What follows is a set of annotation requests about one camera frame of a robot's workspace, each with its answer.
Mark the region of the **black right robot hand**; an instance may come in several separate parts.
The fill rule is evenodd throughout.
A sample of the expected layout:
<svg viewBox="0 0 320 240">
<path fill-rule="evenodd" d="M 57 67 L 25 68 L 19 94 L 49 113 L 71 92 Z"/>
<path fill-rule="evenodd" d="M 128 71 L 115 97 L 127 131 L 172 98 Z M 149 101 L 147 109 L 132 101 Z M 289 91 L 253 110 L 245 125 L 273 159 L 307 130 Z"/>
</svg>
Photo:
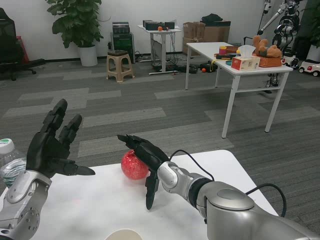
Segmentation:
<svg viewBox="0 0 320 240">
<path fill-rule="evenodd" d="M 145 187 L 146 193 L 146 208 L 150 210 L 153 206 L 155 194 L 159 187 L 158 168 L 169 161 L 168 156 L 157 146 L 150 141 L 140 138 L 135 135 L 121 135 L 117 138 L 124 142 L 125 145 L 134 151 L 135 156 L 148 167 L 150 176 L 146 178 Z"/>
</svg>

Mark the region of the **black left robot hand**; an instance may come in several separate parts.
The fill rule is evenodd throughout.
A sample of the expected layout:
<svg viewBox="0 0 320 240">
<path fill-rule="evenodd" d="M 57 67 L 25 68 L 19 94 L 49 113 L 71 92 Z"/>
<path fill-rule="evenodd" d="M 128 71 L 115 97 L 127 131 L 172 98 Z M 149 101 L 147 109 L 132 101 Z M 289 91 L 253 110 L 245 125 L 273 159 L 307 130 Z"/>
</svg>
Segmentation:
<svg viewBox="0 0 320 240">
<path fill-rule="evenodd" d="M 28 147 L 27 170 L 39 172 L 49 179 L 55 174 L 65 176 L 96 174 L 91 168 L 79 166 L 74 160 L 68 159 L 70 145 L 75 140 L 82 123 L 80 114 L 76 114 L 56 138 L 56 132 L 63 123 L 67 107 L 67 101 L 62 98 L 46 115 L 42 128 L 34 135 Z"/>
</svg>

